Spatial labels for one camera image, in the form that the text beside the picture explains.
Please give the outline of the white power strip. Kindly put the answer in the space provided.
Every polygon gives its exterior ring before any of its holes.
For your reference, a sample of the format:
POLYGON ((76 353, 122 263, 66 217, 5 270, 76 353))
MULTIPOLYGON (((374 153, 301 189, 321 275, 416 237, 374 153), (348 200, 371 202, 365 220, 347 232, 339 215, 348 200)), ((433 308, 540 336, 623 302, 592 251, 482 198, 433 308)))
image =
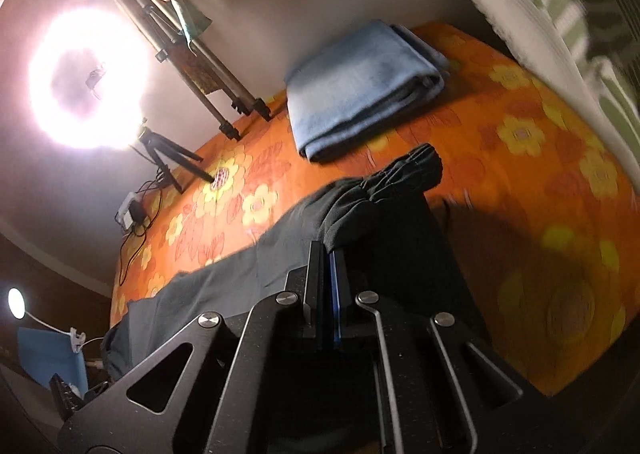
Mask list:
POLYGON ((137 200, 138 195, 134 192, 129 192, 115 213, 115 221, 124 232, 129 231, 131 226, 134 225, 134 217, 131 214, 130 207, 137 200))

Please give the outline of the blue plastic chair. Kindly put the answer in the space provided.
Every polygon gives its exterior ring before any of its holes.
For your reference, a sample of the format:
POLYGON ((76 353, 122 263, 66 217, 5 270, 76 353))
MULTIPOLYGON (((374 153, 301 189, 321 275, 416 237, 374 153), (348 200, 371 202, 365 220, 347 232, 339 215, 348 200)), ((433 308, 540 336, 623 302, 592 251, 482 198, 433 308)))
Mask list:
POLYGON ((20 327, 17 330, 18 362, 44 388, 58 374, 81 398, 88 391, 84 355, 74 352, 70 337, 51 330, 20 327))

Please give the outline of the folded blue jeans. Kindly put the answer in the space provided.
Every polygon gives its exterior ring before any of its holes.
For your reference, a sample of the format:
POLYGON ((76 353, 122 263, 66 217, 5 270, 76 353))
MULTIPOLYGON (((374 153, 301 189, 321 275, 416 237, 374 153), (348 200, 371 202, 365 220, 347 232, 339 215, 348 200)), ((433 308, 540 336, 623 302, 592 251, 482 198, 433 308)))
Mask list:
POLYGON ((372 20, 285 77, 296 151, 332 160, 445 88, 448 59, 400 24, 372 20))

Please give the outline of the small black tripod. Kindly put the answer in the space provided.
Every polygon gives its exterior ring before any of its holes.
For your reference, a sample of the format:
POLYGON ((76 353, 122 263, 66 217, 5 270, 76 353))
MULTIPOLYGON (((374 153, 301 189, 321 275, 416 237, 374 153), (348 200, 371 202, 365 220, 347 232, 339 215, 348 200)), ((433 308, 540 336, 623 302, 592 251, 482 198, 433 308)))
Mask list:
POLYGON ((137 140, 144 147, 154 165, 160 169, 163 178, 168 180, 178 193, 182 194, 184 188, 171 172, 171 169, 169 169, 163 157, 175 162, 179 167, 183 167, 183 169, 194 175, 194 177, 198 177, 209 184, 214 183, 215 179, 213 175, 210 175, 198 166, 199 163, 204 161, 204 158, 195 154, 193 151, 189 151, 189 149, 169 140, 166 136, 152 131, 146 125, 141 125, 139 128, 137 140))

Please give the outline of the orange floral bed cover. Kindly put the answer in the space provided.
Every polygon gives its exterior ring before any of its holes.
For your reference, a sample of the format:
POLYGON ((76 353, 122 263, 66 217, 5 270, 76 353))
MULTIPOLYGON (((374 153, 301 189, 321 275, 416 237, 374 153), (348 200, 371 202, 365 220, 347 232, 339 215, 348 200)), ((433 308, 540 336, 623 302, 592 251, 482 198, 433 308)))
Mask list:
POLYGON ((153 223, 127 241, 111 318, 176 274, 245 248, 289 207, 340 177, 435 146, 444 173, 427 198, 451 211, 449 236, 498 352, 555 394, 586 370, 639 311, 639 198, 597 136, 550 88, 448 26, 416 29, 448 58, 438 99, 326 166, 300 157, 283 95, 271 121, 239 122, 242 140, 201 148, 213 182, 145 198, 153 223))

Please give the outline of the black power adapter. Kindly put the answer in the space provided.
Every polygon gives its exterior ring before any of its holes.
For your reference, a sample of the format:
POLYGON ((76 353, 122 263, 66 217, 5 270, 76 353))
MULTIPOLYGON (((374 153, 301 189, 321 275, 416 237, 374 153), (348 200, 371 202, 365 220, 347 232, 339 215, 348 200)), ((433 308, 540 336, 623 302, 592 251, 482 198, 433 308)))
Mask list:
POLYGON ((136 226, 142 226, 146 218, 148 217, 144 209, 144 206, 142 205, 142 202, 137 199, 133 199, 130 201, 130 204, 128 207, 128 214, 130 216, 132 223, 134 223, 134 225, 136 226))

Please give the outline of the green white patterned blanket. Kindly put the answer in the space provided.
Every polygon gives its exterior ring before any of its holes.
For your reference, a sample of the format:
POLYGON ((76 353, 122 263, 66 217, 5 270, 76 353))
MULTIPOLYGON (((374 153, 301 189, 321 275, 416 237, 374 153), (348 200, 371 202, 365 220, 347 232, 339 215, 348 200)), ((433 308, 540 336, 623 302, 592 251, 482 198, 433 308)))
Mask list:
POLYGON ((617 156, 639 159, 639 0, 472 0, 617 156))

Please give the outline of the dark green pants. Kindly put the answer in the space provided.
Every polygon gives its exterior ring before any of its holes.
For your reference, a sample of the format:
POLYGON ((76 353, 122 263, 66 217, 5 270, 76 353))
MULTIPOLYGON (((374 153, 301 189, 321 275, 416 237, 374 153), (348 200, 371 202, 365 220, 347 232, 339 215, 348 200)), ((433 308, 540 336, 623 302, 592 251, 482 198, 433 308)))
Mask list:
POLYGON ((193 318, 249 311, 307 264, 311 243, 344 251, 349 278, 364 289, 407 295, 423 315, 447 311, 490 337, 482 313, 425 199, 442 180, 442 159, 422 144, 367 177, 345 177, 299 200, 254 245, 193 272, 152 298, 132 301, 105 335, 101 356, 118 380, 193 318))

